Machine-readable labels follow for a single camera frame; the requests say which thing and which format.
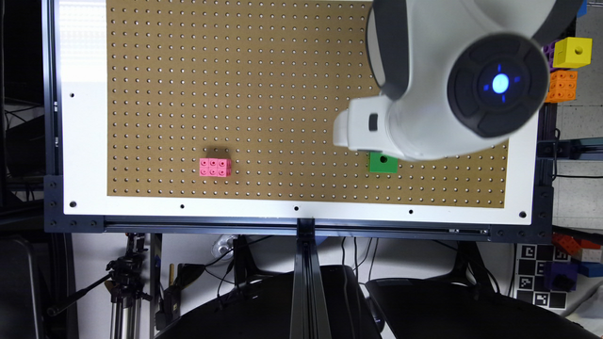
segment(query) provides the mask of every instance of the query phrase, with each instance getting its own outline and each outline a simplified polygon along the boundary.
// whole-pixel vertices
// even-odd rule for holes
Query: black cable
[[[20,117],[20,116],[16,115],[14,112],[9,112],[9,111],[5,110],[5,111],[4,111],[4,113],[5,113],[5,114],[10,114],[11,116],[13,116],[13,117],[15,117],[15,118],[19,119],[20,121],[27,122],[27,120],[25,120],[25,119],[23,119],[22,117]]]
[[[268,238],[271,238],[271,237],[273,237],[273,236],[274,236],[274,235],[266,235],[266,236],[261,237],[261,238],[259,238],[259,239],[257,239],[257,240],[254,240],[254,241],[248,242],[247,244],[245,244],[245,245],[241,246],[241,248],[243,248],[243,247],[245,247],[245,246],[250,246],[250,245],[253,245],[253,244],[258,243],[258,242],[260,242],[260,241],[264,241],[264,240],[266,240],[266,239],[268,239]],[[221,255],[220,257],[218,257],[216,260],[214,260],[213,262],[211,262],[211,263],[209,263],[209,264],[205,265],[205,267],[210,267],[210,266],[213,266],[213,265],[214,265],[214,264],[216,264],[218,261],[220,261],[220,260],[221,260],[223,257],[225,257],[225,256],[226,256],[226,254],[228,254],[228,253],[232,252],[233,250],[235,250],[235,249],[230,249],[230,250],[226,251],[226,252],[225,252],[223,255]]]
[[[557,141],[562,137],[562,131],[559,128],[555,128],[555,142],[553,142],[553,174],[551,175],[551,181],[557,179]]]
[[[233,269],[234,266],[235,266],[235,261],[233,260],[232,262],[230,262],[230,264],[226,268],[226,272],[224,272],[224,276],[220,279],[220,284],[218,285],[218,291],[216,292],[216,299],[220,303],[220,307],[222,306],[222,300],[220,299],[220,289],[222,287],[222,283],[224,283],[226,281],[226,276],[228,275],[228,273],[230,273],[230,271]]]
[[[216,279],[219,279],[219,280],[221,280],[221,281],[224,281],[225,283],[229,283],[229,284],[235,284],[234,282],[229,282],[229,281],[227,281],[227,280],[225,280],[225,279],[223,279],[223,278],[220,278],[220,277],[219,277],[219,276],[217,276],[215,273],[210,272],[210,271],[209,271],[209,269],[207,269],[207,268],[205,269],[205,272],[207,272],[207,274],[209,274],[210,276],[212,276],[212,277],[214,277],[214,278],[216,278]]]
[[[377,248],[379,247],[379,238],[375,243],[375,250],[373,251],[373,258],[370,260],[370,270],[368,271],[368,280],[370,281],[370,275],[373,273],[373,264],[375,264],[375,256],[377,256]]]
[[[350,301],[348,300],[348,273],[346,273],[346,237],[344,236],[341,240],[341,251],[343,255],[341,256],[341,268],[343,272],[343,297],[346,301],[346,309],[348,310],[348,319],[350,320],[351,326],[351,339],[356,338],[356,330],[354,329],[354,321],[351,318],[351,309],[350,309]]]
[[[359,267],[367,260],[368,253],[370,252],[370,244],[372,244],[372,242],[373,238],[370,238],[370,240],[368,240],[367,253],[365,254],[365,258],[358,264]]]
[[[440,245],[442,245],[442,246],[445,246],[445,247],[447,247],[447,248],[449,248],[449,249],[451,249],[451,250],[456,250],[457,252],[461,253],[461,254],[462,254],[462,256],[463,256],[465,259],[467,259],[467,260],[468,260],[468,261],[470,261],[471,263],[473,263],[473,264],[475,264],[475,265],[477,265],[477,266],[479,266],[479,267],[483,268],[483,269],[486,271],[486,273],[487,273],[487,274],[490,276],[490,278],[492,278],[492,281],[494,281],[494,285],[497,287],[497,292],[500,294],[500,286],[498,285],[497,278],[494,276],[494,274],[492,274],[492,272],[490,272],[490,270],[489,270],[488,268],[486,268],[484,265],[482,265],[482,264],[478,263],[478,262],[477,262],[475,259],[473,259],[473,258],[469,257],[468,255],[464,254],[464,253],[463,253],[463,252],[461,252],[459,249],[455,249],[455,248],[453,248],[451,245],[445,244],[445,243],[443,243],[443,242],[441,242],[441,241],[439,241],[439,240],[433,240],[433,241],[434,241],[434,242],[436,242],[436,243],[438,243],[438,244],[440,244]]]
[[[560,140],[562,131],[559,128],[555,128],[555,142],[553,142],[553,174],[551,174],[552,181],[557,178],[569,178],[569,179],[603,179],[603,175],[564,175],[557,174],[557,141]]]
[[[356,285],[359,286],[358,282],[358,244],[356,243],[356,237],[354,237],[354,265],[356,266]],[[362,338],[362,309],[360,308],[360,288],[356,288],[356,305],[358,307],[358,339]]]
[[[258,243],[258,242],[260,242],[260,241],[264,241],[264,240],[266,240],[266,239],[268,239],[268,238],[271,238],[271,237],[273,237],[273,235],[266,235],[266,236],[261,237],[261,238],[259,238],[259,239],[257,239],[257,240],[250,241],[250,242],[248,242],[248,243],[247,243],[247,244],[245,244],[245,245],[239,246],[239,248],[244,248],[244,247],[246,247],[246,246],[253,245],[253,244],[255,244],[255,243]],[[220,260],[221,260],[223,257],[225,257],[225,256],[226,256],[226,254],[230,253],[230,252],[231,252],[231,251],[233,251],[233,250],[234,250],[234,248],[232,248],[232,249],[230,249],[230,250],[226,251],[226,252],[225,252],[223,255],[221,255],[219,258],[217,258],[217,259],[216,259],[216,260],[214,260],[213,262],[211,262],[211,263],[209,263],[209,264],[205,265],[205,270],[207,271],[207,268],[208,268],[208,267],[210,267],[210,266],[212,266],[212,265],[216,264],[216,263],[217,263],[218,261],[220,261]],[[230,262],[230,264],[228,264],[228,267],[226,268],[226,272],[224,273],[224,276],[223,276],[222,278],[219,278],[219,279],[220,279],[220,284],[218,285],[218,292],[216,292],[216,297],[217,297],[217,299],[218,299],[218,302],[220,303],[220,306],[222,305],[222,301],[221,301],[221,299],[220,299],[220,289],[221,289],[221,287],[222,287],[222,283],[227,282],[227,281],[226,281],[226,276],[228,275],[228,273],[230,273],[230,271],[233,269],[233,267],[234,267],[234,266],[235,266],[235,261],[233,260],[233,261],[231,261],[231,262]]]
[[[517,263],[517,244],[513,244],[513,271],[511,272],[511,281],[509,282],[509,290],[507,291],[507,297],[511,296],[513,292],[513,285],[515,284],[515,264]]]

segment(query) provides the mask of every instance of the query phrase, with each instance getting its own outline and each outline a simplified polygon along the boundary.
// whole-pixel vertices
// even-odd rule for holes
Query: black bracket
[[[44,231],[49,233],[100,233],[103,216],[65,215],[63,213],[63,176],[44,177]]]
[[[331,339],[314,220],[298,219],[290,339]]]

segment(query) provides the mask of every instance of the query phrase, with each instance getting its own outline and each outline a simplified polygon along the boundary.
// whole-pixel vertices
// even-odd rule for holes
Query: green block
[[[398,172],[398,159],[381,153],[370,152],[368,171],[371,173],[396,173]]]

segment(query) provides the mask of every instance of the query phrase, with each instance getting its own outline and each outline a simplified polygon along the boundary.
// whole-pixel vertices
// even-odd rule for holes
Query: pegboard
[[[107,194],[504,207],[507,143],[396,174],[333,145],[336,115],[379,92],[369,7],[107,1]],[[200,157],[232,176],[200,177]]]

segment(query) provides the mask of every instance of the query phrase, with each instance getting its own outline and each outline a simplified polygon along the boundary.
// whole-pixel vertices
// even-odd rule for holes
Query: pink block
[[[200,158],[199,175],[228,177],[231,174],[230,159]]]

